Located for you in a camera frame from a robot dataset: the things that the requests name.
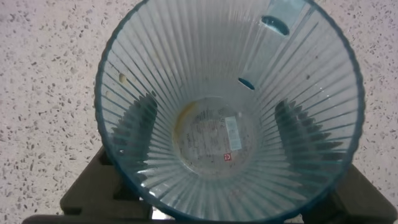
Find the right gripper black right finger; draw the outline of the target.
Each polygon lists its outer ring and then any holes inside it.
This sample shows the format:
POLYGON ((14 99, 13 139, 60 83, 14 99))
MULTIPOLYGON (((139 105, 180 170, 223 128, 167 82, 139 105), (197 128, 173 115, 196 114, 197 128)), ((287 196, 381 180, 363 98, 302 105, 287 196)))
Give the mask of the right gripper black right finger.
MULTIPOLYGON (((322 125, 315 124, 301 106, 295 102, 280 101, 275 106, 275 121, 285 155, 294 170, 305 164, 299 160, 313 162, 337 160, 340 152, 331 152, 343 143, 327 141, 331 135, 322 131, 322 125)), ((375 186, 354 166, 328 195, 306 208, 301 213, 304 223, 393 223, 397 210, 375 186)))

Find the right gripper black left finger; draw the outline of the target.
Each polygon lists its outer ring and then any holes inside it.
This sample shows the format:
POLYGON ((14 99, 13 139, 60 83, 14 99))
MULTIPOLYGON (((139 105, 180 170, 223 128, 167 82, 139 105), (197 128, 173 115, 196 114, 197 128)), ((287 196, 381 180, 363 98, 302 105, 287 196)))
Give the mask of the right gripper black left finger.
MULTIPOLYGON (((111 143, 132 168, 145 169, 157 115, 155 96, 139 97, 112 128, 111 143)), ((150 218, 152 207, 125 183, 101 148, 60 201, 65 215, 95 218, 150 218)))

